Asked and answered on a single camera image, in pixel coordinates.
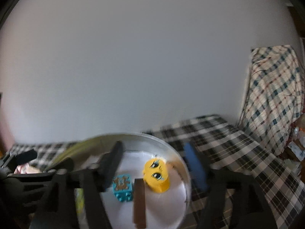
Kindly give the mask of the yellow crying face toy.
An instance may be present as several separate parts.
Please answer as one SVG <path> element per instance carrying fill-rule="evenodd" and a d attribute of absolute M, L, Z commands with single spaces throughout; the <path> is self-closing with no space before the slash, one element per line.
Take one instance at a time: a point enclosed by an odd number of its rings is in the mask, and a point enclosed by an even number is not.
<path fill-rule="evenodd" d="M 170 188 L 168 168 L 160 158 L 150 159 L 145 163 L 143 179 L 155 193 L 164 193 Z"/>

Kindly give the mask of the round blue metal tin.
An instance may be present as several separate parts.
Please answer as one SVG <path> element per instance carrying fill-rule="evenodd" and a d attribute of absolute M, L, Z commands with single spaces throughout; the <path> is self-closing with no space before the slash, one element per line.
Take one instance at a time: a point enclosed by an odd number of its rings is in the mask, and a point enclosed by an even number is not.
<path fill-rule="evenodd" d="M 168 191 L 155 193 L 145 186 L 146 227 L 181 228 L 190 204 L 190 175 L 180 154 L 162 139 L 144 133 L 104 134 L 71 146 L 52 164 L 71 158 L 75 170 L 84 169 L 108 153 L 117 141 L 124 145 L 118 175 L 128 174 L 132 180 L 142 178 L 145 163 L 153 158 L 162 159 L 168 168 Z"/>

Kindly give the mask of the blue bear toy block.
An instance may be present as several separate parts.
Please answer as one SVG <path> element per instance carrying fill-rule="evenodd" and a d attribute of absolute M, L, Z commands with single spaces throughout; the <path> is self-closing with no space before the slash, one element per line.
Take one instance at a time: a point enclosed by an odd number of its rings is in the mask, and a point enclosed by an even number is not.
<path fill-rule="evenodd" d="M 130 175 L 117 175 L 113 178 L 113 194 L 120 202 L 133 201 L 133 185 Z"/>

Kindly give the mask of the black white plaid tablecloth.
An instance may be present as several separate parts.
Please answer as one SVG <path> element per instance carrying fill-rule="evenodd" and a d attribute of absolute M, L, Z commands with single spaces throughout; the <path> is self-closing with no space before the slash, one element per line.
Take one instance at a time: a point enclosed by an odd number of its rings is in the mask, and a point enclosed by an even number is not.
<path fill-rule="evenodd" d="M 229 124 L 220 115 L 205 115 L 144 131 L 170 144 L 184 157 L 184 143 L 193 141 L 215 168 L 235 172 L 250 171 L 264 191 L 278 228 L 290 228 L 304 208 L 304 183 L 280 159 L 257 141 Z M 12 154 L 35 149 L 38 158 L 30 165 L 43 171 L 64 150 L 77 141 L 49 144 L 15 143 Z M 196 228 L 205 203 L 203 194 L 192 189 L 190 214 L 182 228 Z"/>

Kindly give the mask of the brown wooden comb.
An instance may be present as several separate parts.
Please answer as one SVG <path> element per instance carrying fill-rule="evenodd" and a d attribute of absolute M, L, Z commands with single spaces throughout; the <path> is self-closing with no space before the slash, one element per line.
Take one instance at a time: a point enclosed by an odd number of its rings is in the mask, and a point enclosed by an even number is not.
<path fill-rule="evenodd" d="M 146 228 L 145 183 L 140 178 L 134 180 L 133 223 L 136 228 Z"/>

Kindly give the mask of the plaid cloth covered furniture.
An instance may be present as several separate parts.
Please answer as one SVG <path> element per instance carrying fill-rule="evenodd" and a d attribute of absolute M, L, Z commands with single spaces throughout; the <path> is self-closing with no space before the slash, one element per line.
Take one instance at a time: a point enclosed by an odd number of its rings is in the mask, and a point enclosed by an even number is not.
<path fill-rule="evenodd" d="M 293 47 L 253 49 L 238 127 L 278 156 L 303 108 L 304 66 Z"/>

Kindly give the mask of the plastic bag with items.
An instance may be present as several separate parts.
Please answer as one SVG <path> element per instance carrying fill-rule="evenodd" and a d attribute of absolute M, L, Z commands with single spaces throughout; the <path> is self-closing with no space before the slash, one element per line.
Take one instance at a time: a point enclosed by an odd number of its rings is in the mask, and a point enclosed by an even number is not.
<path fill-rule="evenodd" d="M 304 160 L 304 128 L 295 127 L 293 129 L 292 140 L 288 143 L 288 148 L 300 162 Z"/>

